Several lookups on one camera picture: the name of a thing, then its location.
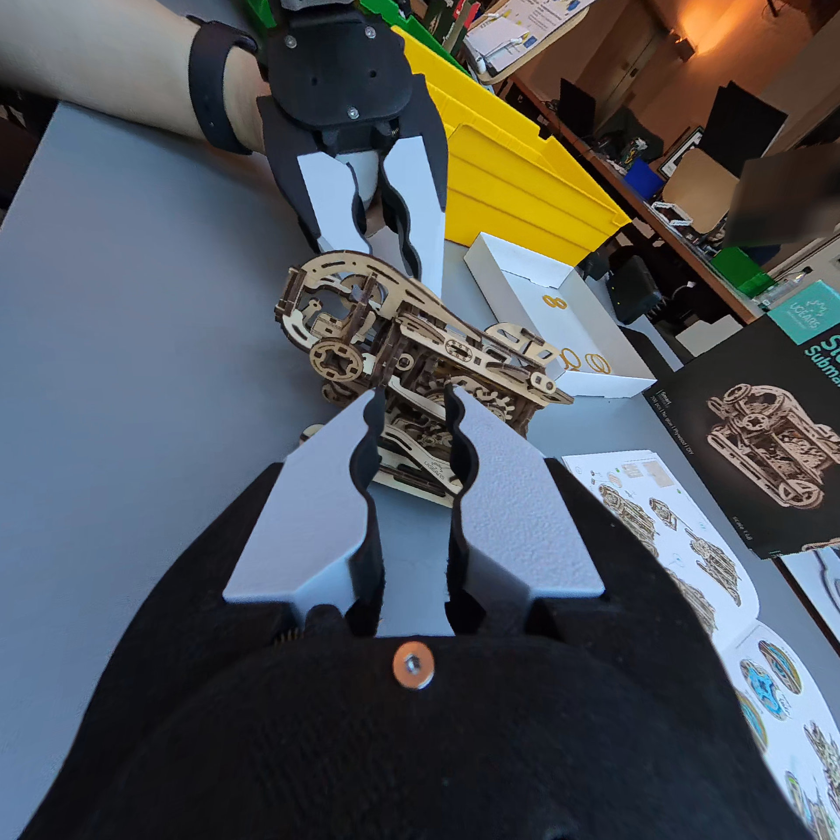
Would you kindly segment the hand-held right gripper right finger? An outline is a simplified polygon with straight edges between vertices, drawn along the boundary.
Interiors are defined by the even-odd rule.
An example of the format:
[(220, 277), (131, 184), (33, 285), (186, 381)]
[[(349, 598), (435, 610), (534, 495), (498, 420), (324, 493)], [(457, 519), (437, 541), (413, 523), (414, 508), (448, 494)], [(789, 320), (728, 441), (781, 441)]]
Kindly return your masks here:
[(591, 599), (605, 586), (537, 448), (464, 387), (445, 389), (452, 510), (445, 611), (456, 634), (491, 614), (523, 628), (538, 599)]

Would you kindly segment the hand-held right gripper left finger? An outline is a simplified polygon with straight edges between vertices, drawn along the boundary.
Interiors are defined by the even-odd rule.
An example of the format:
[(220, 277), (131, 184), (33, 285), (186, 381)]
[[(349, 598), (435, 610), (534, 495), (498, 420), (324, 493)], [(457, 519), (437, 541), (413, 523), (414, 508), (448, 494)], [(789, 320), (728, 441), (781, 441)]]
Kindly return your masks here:
[(374, 636), (384, 594), (368, 487), (379, 466), (385, 395), (370, 390), (289, 454), (224, 588), (227, 603), (283, 602), (299, 623), (318, 605)]

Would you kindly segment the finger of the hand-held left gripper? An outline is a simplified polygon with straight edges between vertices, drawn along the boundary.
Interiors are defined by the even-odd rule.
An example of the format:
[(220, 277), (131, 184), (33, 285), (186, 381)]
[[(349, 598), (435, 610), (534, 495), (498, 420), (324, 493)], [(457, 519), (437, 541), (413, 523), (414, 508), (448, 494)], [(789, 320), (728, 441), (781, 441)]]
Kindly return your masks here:
[(441, 298), (445, 210), (421, 137), (397, 140), (381, 161), (380, 198), (383, 217), (395, 230), (380, 256)]
[(371, 246), (354, 215), (360, 195), (353, 167), (324, 152), (299, 155), (297, 162), (317, 223), (319, 252), (370, 255)]

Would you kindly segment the wooden mechanical model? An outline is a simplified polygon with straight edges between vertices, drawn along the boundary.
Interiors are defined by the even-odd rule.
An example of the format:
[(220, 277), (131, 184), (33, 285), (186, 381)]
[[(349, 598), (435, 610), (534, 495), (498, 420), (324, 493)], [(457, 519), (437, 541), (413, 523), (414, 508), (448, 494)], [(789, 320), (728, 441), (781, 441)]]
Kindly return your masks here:
[(308, 355), (327, 402), (344, 408), (384, 389), (374, 479), (448, 508), (461, 484), (449, 464), (446, 386), (464, 388), (523, 437), (538, 410), (574, 402), (548, 372), (560, 352), (536, 333), (510, 322), (474, 328), (372, 255), (330, 251), (291, 266), (275, 318)]

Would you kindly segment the person's left forearm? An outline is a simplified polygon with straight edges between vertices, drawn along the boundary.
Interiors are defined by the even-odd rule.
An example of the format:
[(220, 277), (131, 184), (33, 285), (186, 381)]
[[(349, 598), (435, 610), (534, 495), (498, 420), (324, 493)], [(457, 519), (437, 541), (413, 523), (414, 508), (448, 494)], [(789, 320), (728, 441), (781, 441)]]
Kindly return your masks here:
[(2, 85), (201, 139), (197, 30), (154, 1), (2, 1)]

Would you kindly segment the person's left hand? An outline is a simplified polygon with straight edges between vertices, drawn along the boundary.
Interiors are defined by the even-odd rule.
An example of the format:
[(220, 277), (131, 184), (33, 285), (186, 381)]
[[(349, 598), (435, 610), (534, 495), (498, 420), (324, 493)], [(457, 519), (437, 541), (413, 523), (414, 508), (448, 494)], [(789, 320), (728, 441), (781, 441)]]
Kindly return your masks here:
[(257, 100), (270, 94), (270, 86), (259, 69), (255, 56), (241, 47), (227, 54), (224, 69), (224, 107), (227, 119), (246, 148), (264, 154), (263, 122)]

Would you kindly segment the green plastic bin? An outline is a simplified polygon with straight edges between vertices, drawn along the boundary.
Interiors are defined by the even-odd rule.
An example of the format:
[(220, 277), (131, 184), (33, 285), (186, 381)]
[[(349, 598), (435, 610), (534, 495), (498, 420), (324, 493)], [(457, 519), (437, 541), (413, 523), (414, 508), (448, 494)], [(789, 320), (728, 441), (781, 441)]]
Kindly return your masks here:
[(435, 54), (446, 60), (456, 69), (467, 73), (467, 70), (458, 63), (457, 59), (450, 55), (442, 47), (442, 45), (436, 41), (435, 37), (427, 31), (423, 24), (414, 17), (413, 14), (409, 13), (407, 16), (403, 15), (397, 2), (359, 1), (359, 4), (367, 13), (379, 15), (388, 25), (402, 29), (405, 33), (415, 38), (416, 41), (423, 44), (428, 49), (431, 49)]

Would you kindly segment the nested yellow plastic bins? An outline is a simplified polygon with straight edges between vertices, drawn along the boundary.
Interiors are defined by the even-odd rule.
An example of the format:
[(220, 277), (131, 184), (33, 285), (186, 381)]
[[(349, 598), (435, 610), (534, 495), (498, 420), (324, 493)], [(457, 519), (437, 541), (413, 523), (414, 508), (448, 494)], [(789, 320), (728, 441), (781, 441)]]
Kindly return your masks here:
[(628, 216), (555, 138), (394, 27), (425, 75), (448, 138), (446, 239), (486, 233), (577, 266)]

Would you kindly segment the group of yellow rubber bands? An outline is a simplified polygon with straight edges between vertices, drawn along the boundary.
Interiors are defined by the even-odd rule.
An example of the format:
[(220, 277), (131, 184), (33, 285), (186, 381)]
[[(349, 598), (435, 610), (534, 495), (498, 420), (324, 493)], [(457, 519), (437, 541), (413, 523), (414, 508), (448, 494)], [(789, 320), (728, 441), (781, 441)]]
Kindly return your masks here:
[[(552, 297), (551, 295), (542, 296), (543, 302), (549, 308), (559, 309), (565, 311), (569, 308), (567, 301), (561, 297)], [(564, 347), (560, 349), (560, 359), (562, 360), (565, 370), (580, 371), (582, 367), (581, 357), (574, 352), (572, 348)], [(585, 353), (584, 361), (586, 365), (597, 374), (609, 375), (612, 372), (612, 367), (609, 362), (598, 353)]]

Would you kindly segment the white cardboard box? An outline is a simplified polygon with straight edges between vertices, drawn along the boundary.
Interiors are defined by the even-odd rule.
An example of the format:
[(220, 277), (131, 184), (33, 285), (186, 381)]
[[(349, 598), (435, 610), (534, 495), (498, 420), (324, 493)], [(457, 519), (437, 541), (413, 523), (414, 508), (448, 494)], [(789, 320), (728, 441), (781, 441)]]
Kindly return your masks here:
[[(614, 318), (572, 266), (489, 234), (479, 234), (465, 263), (498, 322), (516, 324), (557, 351), (548, 374), (570, 396), (632, 397), (655, 383), (655, 376)], [(565, 311), (549, 308), (544, 295), (568, 302)], [(581, 357), (580, 371), (565, 370), (560, 349)], [(594, 373), (588, 353), (602, 355), (610, 374)]]

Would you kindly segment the black backpack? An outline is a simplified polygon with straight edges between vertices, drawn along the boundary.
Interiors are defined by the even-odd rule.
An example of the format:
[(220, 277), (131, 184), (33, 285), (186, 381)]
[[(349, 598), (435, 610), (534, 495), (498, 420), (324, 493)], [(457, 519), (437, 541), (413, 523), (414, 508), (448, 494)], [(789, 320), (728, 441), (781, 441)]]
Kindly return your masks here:
[(646, 319), (665, 302), (647, 265), (632, 249), (616, 251), (607, 260), (608, 269), (592, 289), (614, 320), (629, 327)]

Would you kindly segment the illustrated instruction booklet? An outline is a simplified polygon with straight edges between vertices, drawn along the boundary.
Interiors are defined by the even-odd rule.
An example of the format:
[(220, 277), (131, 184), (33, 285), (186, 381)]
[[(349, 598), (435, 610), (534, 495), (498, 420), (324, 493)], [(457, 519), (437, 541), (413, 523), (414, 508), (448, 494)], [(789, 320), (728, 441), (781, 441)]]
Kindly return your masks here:
[(839, 733), (793, 648), (761, 623), (749, 574), (651, 450), (564, 456), (567, 469), (665, 568), (728, 672), (782, 793), (815, 838), (839, 837)]

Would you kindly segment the white paper sheet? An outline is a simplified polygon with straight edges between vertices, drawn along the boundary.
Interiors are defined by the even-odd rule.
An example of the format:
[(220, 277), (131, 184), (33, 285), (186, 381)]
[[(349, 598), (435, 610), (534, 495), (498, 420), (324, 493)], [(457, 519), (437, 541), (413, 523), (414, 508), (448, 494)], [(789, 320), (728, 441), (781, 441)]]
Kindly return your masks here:
[(839, 548), (822, 548), (786, 555), (787, 571), (839, 639)]

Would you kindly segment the green box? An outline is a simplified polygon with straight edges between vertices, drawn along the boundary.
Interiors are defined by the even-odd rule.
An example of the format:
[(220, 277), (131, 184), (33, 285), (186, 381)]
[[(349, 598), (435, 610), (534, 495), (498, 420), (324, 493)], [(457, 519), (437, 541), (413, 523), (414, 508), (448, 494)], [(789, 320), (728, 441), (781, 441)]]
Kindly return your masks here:
[(755, 299), (774, 284), (775, 280), (763, 270), (763, 266), (780, 250), (780, 245), (724, 248), (710, 260), (709, 265), (741, 294)]

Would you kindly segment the black monitor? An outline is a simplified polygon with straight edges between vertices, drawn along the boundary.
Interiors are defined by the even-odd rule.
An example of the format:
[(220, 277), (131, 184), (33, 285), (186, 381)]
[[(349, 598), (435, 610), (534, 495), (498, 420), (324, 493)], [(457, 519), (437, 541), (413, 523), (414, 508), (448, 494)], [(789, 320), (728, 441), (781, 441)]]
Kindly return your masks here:
[(787, 118), (730, 81), (717, 91), (698, 148), (740, 178), (745, 163), (767, 151)]

